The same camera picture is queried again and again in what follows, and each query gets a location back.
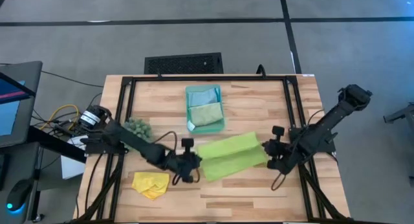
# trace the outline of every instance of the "gray carpet floor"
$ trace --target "gray carpet floor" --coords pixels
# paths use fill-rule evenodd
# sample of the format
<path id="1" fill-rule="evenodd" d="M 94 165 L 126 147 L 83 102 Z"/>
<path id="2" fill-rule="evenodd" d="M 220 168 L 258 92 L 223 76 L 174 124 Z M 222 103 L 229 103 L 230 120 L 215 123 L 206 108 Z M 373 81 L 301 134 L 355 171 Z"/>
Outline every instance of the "gray carpet floor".
<path id="1" fill-rule="evenodd" d="M 287 4 L 291 17 L 414 16 L 414 0 Z M 6 0 L 0 8 L 0 22 L 214 17 L 283 13 L 279 0 Z M 334 129 L 352 217 L 412 223 L 413 133 L 405 120 L 385 124 L 382 116 L 414 102 L 414 22 L 293 23 L 292 28 L 302 72 L 316 75 L 325 109 L 335 105 L 337 90 L 347 84 L 374 94 L 366 110 Z M 0 27 L 0 63 L 41 60 L 44 71 L 98 85 L 107 74 L 142 74 L 148 56 L 207 52 L 222 53 L 225 73 L 253 73 L 260 63 L 267 73 L 294 72 L 284 23 Z M 101 91 L 42 74 L 35 109 L 44 118 L 63 104 L 85 109 Z M 54 154 L 45 157 L 52 160 Z M 60 176 L 58 162 L 49 170 Z M 42 193 L 39 211 L 47 216 L 42 223 L 71 219 L 79 184 L 76 177 Z"/>

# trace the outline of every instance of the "plastic tray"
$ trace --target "plastic tray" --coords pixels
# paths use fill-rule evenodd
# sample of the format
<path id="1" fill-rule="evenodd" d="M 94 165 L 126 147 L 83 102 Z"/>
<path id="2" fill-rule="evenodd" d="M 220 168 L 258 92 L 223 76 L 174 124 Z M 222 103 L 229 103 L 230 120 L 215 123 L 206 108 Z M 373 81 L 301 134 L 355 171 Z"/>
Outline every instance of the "plastic tray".
<path id="1" fill-rule="evenodd" d="M 190 131 L 191 134 L 203 134 L 203 133 L 215 133 L 218 131 L 222 131 L 224 129 L 225 126 L 225 121 L 224 121 L 224 109 L 223 109 L 223 102 L 222 102 L 222 98 L 221 98 L 221 88 L 220 85 L 189 85 L 186 87 L 186 112 L 187 112 L 187 122 L 191 121 L 191 115 L 190 115 L 190 107 L 189 107 L 189 103 L 188 103 L 188 93 L 190 92 L 202 92 L 202 91 L 207 91 L 209 89 L 213 89 L 213 88 L 217 88 L 217 90 L 219 91 L 219 95 L 217 97 L 217 101 L 220 102 L 220 106 L 221 106 L 221 112 L 223 114 L 223 118 L 221 120 L 218 120 L 214 123 L 211 124 L 207 124 L 205 126 L 196 126 L 192 131 L 190 131 L 188 128 L 188 131 Z"/>

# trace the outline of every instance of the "blue light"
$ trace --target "blue light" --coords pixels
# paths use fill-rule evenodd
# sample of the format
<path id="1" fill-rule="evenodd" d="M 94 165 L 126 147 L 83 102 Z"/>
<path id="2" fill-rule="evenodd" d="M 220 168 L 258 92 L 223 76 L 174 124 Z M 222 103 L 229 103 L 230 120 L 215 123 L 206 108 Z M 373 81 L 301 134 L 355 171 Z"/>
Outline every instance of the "blue light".
<path id="1" fill-rule="evenodd" d="M 11 211 L 11 210 L 9 210 L 8 209 L 8 212 L 10 213 L 10 214 L 20 214 L 20 213 L 22 213 L 22 211 L 25 209 L 25 206 L 26 206 L 26 203 L 25 204 L 23 204 L 18 210 L 15 210 L 15 211 Z"/>

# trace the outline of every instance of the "wooden table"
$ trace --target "wooden table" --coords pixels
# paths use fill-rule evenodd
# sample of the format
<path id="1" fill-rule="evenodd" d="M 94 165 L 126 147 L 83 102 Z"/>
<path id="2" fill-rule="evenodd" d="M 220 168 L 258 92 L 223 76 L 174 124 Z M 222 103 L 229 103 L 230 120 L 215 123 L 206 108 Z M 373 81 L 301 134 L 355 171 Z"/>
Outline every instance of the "wooden table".
<path id="1" fill-rule="evenodd" d="M 110 109 L 113 114 L 116 111 L 121 79 L 120 75 L 107 76 L 103 89 L 100 105 Z M 190 135 L 186 128 L 184 88 L 187 85 L 202 84 L 219 84 L 222 89 L 226 128 L 218 134 Z M 316 79 L 313 76 L 298 75 L 298 85 L 305 117 L 308 119 L 322 108 Z M 293 88 L 290 90 L 296 122 L 299 123 Z M 129 86 L 126 90 L 121 120 L 125 117 L 127 94 L 129 94 Z M 318 113 L 311 122 L 316 122 L 322 116 L 322 112 Z M 150 123 L 154 138 L 173 130 L 177 132 L 179 139 L 193 137 L 195 147 L 205 142 L 225 139 L 249 131 L 255 131 L 258 139 L 264 142 L 274 138 L 271 132 L 273 125 L 284 126 L 286 132 L 289 128 L 283 86 L 277 81 L 137 82 L 132 117 L 142 118 Z M 282 141 L 289 141 L 286 135 Z M 162 143 L 172 147 L 173 137 L 166 137 Z M 80 215 L 84 213 L 85 193 L 97 158 L 97 155 L 92 155 L 86 162 L 78 197 Z M 343 215 L 348 216 L 349 211 L 337 164 L 325 153 L 318 153 L 314 158 L 321 189 L 336 208 Z M 93 177 L 88 205 L 101 190 L 105 164 L 104 155 Z M 288 174 L 283 185 L 275 192 L 271 191 L 270 185 L 278 171 L 269 170 L 261 164 L 212 183 L 208 183 L 202 176 L 200 183 L 179 183 L 177 186 L 170 184 L 168 191 L 155 201 L 149 200 L 131 188 L 134 172 L 143 171 L 161 172 L 148 164 L 139 153 L 129 152 L 125 157 L 115 222 L 307 220 L 297 168 Z M 311 189 L 310 196 L 314 215 L 317 217 L 316 202 Z M 108 217 L 110 201 L 111 192 L 105 203 L 104 217 Z"/>

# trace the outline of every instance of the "yellow cloth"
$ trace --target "yellow cloth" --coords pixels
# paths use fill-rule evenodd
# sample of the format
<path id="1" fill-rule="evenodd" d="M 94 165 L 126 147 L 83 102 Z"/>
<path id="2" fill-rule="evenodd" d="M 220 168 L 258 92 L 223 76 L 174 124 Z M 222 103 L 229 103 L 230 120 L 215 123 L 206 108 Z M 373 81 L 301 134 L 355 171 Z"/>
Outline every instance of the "yellow cloth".
<path id="1" fill-rule="evenodd" d="M 142 195 L 155 200 L 166 193 L 169 174 L 156 172 L 135 172 L 132 187 Z"/>

